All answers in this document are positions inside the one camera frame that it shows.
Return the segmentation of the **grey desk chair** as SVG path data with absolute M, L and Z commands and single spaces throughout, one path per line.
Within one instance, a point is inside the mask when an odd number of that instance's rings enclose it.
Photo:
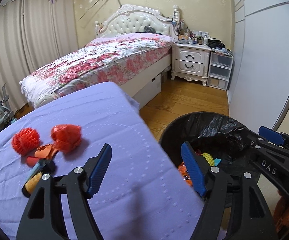
M 16 119 L 9 104 L 9 95 L 6 93 L 6 83 L 2 86 L 2 99 L 0 99 L 0 130 L 12 124 Z

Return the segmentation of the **orange plastic wrapper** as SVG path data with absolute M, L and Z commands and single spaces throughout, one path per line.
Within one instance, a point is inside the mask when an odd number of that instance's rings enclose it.
M 179 173 L 181 174 L 183 180 L 190 186 L 192 187 L 193 186 L 193 183 L 192 183 L 192 180 L 189 176 L 189 173 L 187 171 L 187 168 L 186 168 L 186 165 L 184 162 L 182 162 L 179 167 L 177 168 Z

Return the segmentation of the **red black cylinder tube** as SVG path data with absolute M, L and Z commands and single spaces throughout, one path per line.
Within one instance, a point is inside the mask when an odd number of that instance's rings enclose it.
M 36 174 L 39 172 L 42 173 L 52 173 L 56 170 L 56 165 L 51 159 L 39 159 L 36 164 L 33 166 L 31 173 Z

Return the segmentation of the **clear plastic drawer unit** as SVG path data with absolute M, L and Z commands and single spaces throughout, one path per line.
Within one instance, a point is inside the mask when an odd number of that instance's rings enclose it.
M 233 56 L 220 50 L 211 50 L 208 67 L 209 87 L 227 90 L 233 67 Z

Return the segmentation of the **black bag trash bin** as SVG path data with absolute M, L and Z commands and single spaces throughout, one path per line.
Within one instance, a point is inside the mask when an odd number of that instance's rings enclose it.
M 181 145 L 189 142 L 196 153 L 208 153 L 227 174 L 241 176 L 249 172 L 256 181 L 260 172 L 249 162 L 251 145 L 243 124 L 226 115 L 193 112 L 172 121 L 160 137 L 159 144 L 178 167 L 182 163 Z

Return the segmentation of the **white under-bed storage box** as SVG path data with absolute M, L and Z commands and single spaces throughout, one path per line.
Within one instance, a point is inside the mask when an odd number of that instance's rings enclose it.
M 153 98 L 161 92 L 161 74 L 153 78 L 147 83 L 139 92 L 137 92 L 133 99 L 139 103 L 139 109 L 143 108 Z

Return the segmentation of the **nightstand clutter bottles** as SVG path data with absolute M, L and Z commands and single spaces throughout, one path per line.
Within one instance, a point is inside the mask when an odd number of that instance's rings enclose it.
M 179 11 L 180 20 L 193 35 L 202 38 L 208 35 L 220 40 L 226 48 L 234 48 L 233 11 L 229 5 L 174 5 L 173 9 Z

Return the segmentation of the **white tufted bed frame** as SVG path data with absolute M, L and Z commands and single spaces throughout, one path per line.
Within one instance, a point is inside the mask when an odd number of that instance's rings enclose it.
M 158 33 L 177 39 L 172 22 L 171 18 L 164 17 L 158 10 L 124 4 L 102 24 L 99 21 L 95 22 L 95 35 L 98 38 L 112 33 L 136 33 L 144 31 L 144 27 L 149 26 Z M 140 72 L 136 77 L 121 85 L 121 89 L 129 96 L 134 96 L 171 64 L 172 54 L 168 53 L 162 59 Z

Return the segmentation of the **white sliding wardrobe door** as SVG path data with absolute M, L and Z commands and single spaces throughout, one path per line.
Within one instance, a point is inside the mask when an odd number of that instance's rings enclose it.
M 234 0 L 230 116 L 257 132 L 289 110 L 289 0 Z

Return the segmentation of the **red plastic bag ball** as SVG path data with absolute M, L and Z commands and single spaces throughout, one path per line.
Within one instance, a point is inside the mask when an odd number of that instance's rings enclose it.
M 81 144 L 81 126 L 56 125 L 51 129 L 51 138 L 57 150 L 67 154 Z

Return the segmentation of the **white two-drawer nightstand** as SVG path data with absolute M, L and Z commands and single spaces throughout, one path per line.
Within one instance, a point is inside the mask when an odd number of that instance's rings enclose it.
M 211 48 L 196 44 L 175 43 L 172 46 L 171 80 L 201 81 L 207 86 Z

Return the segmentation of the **floral pink bedspread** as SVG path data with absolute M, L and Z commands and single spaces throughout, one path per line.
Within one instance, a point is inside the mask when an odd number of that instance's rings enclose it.
M 35 109 L 101 82 L 122 86 L 132 79 L 145 86 L 167 68 L 155 66 L 170 56 L 175 39 L 168 35 L 130 33 L 96 38 L 85 47 L 56 59 L 20 81 L 22 94 Z

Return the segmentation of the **red foam fruit net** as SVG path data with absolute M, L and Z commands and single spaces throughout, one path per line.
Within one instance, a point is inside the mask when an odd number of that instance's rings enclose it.
M 40 135 L 33 128 L 21 129 L 12 137 L 12 148 L 21 156 L 27 155 L 40 145 Z

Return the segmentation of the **beige curtains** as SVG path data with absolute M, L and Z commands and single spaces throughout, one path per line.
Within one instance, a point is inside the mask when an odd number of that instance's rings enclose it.
M 20 82 L 78 49 L 74 0 L 9 0 L 0 5 L 0 95 L 13 111 L 27 100 Z

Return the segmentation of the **yellow foam fruit net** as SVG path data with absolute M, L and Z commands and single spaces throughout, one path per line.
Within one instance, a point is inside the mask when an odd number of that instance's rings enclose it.
M 210 166 L 214 166 L 215 165 L 214 159 L 213 159 L 213 157 L 210 154 L 202 153 L 201 155 L 207 160 L 207 162 L 208 162 L 208 164 Z

